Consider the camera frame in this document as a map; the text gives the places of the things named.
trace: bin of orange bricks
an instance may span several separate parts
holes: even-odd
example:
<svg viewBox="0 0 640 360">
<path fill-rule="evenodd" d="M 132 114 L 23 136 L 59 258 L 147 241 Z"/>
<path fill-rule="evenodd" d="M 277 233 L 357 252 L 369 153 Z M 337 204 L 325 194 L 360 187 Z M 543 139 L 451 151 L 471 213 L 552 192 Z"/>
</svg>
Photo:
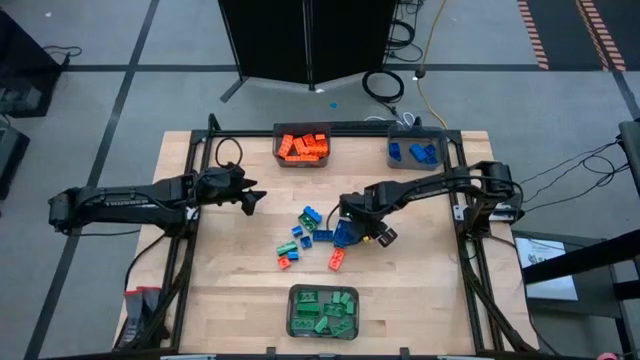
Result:
<svg viewBox="0 0 640 360">
<path fill-rule="evenodd" d="M 273 126 L 273 156 L 282 167 L 324 167 L 329 161 L 331 125 L 286 123 Z"/>
</svg>

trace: wooden table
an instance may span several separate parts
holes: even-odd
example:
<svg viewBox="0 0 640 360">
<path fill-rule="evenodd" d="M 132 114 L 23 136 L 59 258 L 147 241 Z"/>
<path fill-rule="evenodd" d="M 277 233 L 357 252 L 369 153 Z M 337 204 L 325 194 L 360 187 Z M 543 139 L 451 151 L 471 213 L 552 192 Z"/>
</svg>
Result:
<svg viewBox="0 0 640 360">
<path fill-rule="evenodd" d="M 165 134 L 154 181 L 182 174 L 189 136 Z M 493 159 L 486 132 L 463 132 L 463 139 L 469 164 Z M 326 216 L 342 193 L 384 180 L 423 177 L 425 172 L 389 168 L 385 138 L 334 137 L 329 164 L 322 169 L 280 168 L 271 155 L 270 138 L 238 140 L 246 177 L 257 180 L 255 189 L 268 195 L 253 216 L 245 216 L 239 204 L 203 208 L 181 353 L 264 353 L 269 346 L 279 354 L 398 354 L 400 347 L 409 347 L 412 355 L 474 353 L 447 196 L 410 203 L 386 217 L 399 238 L 386 249 L 375 242 L 349 247 L 337 273 L 327 267 L 330 244 L 301 250 L 300 261 L 285 271 L 276 261 L 276 247 L 293 239 L 291 228 L 306 205 Z M 233 143 L 221 147 L 221 161 L 236 161 L 237 156 Z M 492 224 L 492 231 L 512 239 L 506 224 Z M 160 234 L 156 227 L 143 227 L 138 252 Z M 161 286 L 169 242 L 141 258 L 129 288 Z M 492 240 L 484 243 L 497 305 L 524 339 L 537 346 L 515 251 Z M 358 337 L 289 337 L 285 313 L 294 284 L 355 287 L 361 302 Z M 491 348 L 486 313 L 478 305 L 485 347 Z M 174 307 L 167 324 L 173 324 Z M 123 309 L 121 322 L 125 317 Z"/>
</svg>

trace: white paper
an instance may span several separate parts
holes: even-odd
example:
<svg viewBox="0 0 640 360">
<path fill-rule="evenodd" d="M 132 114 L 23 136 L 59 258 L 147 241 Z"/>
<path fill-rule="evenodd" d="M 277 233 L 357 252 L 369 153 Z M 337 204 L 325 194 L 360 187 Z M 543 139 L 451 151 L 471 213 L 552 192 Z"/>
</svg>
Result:
<svg viewBox="0 0 640 360">
<path fill-rule="evenodd" d="M 517 237 L 516 246 L 523 269 L 566 253 L 564 244 L 558 241 Z M 527 294 L 529 298 L 537 299 L 578 300 L 571 275 L 527 285 Z"/>
</svg>

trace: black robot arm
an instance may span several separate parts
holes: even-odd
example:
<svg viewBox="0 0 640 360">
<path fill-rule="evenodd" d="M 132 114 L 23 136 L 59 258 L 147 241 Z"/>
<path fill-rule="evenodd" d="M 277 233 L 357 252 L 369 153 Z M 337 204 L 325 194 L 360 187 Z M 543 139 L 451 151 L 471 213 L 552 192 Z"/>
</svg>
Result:
<svg viewBox="0 0 640 360">
<path fill-rule="evenodd" d="M 244 191 L 257 184 L 244 175 L 240 166 L 228 164 L 153 185 L 67 189 L 49 200 L 49 224 L 64 234 L 92 222 L 153 224 L 168 236 L 177 235 L 189 208 L 241 202 L 244 213 L 252 215 L 266 192 Z"/>
<path fill-rule="evenodd" d="M 481 175 L 472 175 L 479 171 Z M 472 183 L 477 180 L 480 186 Z M 465 210 L 464 222 L 458 231 L 481 233 L 489 229 L 489 216 L 496 205 L 514 194 L 509 166 L 483 161 L 469 167 L 455 167 L 445 173 L 404 183 L 383 181 L 364 189 L 364 193 L 340 196 L 340 216 L 351 219 L 358 235 L 375 238 L 389 246 L 397 237 L 382 219 L 404 208 L 409 202 L 450 192 L 469 195 L 475 201 Z"/>
</svg>

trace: green lego brick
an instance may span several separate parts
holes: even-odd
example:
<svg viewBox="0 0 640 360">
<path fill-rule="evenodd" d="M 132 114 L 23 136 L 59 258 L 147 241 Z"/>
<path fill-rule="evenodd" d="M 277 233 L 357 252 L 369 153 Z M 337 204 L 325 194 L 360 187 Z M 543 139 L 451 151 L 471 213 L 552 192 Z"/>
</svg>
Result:
<svg viewBox="0 0 640 360">
<path fill-rule="evenodd" d="M 353 301 L 349 301 L 347 303 L 347 314 L 353 315 L 355 310 L 356 310 L 356 304 L 354 304 Z"/>
<path fill-rule="evenodd" d="M 288 253 L 289 251 L 293 251 L 297 249 L 298 249 L 298 245 L 296 245 L 295 241 L 290 241 L 282 246 L 278 246 L 276 248 L 276 251 L 278 252 L 278 256 L 282 256 Z"/>
<path fill-rule="evenodd" d="M 295 318 L 291 320 L 291 329 L 293 330 L 313 330 L 315 319 L 311 318 Z"/>
<path fill-rule="evenodd" d="M 320 319 L 320 321 L 318 321 L 318 323 L 316 324 L 316 326 L 313 328 L 313 330 L 315 332 L 317 332 L 318 334 L 322 333 L 322 331 L 324 330 L 324 328 L 327 327 L 327 324 L 329 323 L 329 319 L 326 316 L 323 316 L 322 319 Z"/>
<path fill-rule="evenodd" d="M 298 315 L 318 316 L 320 315 L 320 305 L 317 303 L 298 304 Z"/>
<path fill-rule="evenodd" d="M 346 317 L 342 319 L 338 324 L 330 327 L 331 335 L 335 337 L 344 333 L 345 331 L 351 330 L 352 328 L 351 317 Z"/>
<path fill-rule="evenodd" d="M 340 302 L 346 305 L 349 300 L 351 300 L 351 294 L 349 294 L 348 292 L 343 293 L 342 297 L 340 298 Z"/>
<path fill-rule="evenodd" d="M 344 317 L 344 306 L 341 304 L 324 304 L 324 314 L 327 316 Z"/>
<path fill-rule="evenodd" d="M 302 214 L 298 216 L 298 222 L 302 224 L 302 226 L 304 226 L 305 229 L 307 229 L 309 232 L 313 232 L 313 230 L 318 228 L 318 223 L 313 221 L 311 216 L 307 214 Z"/>
<path fill-rule="evenodd" d="M 318 292 L 317 291 L 300 291 L 298 292 L 298 302 L 318 302 Z"/>
</svg>

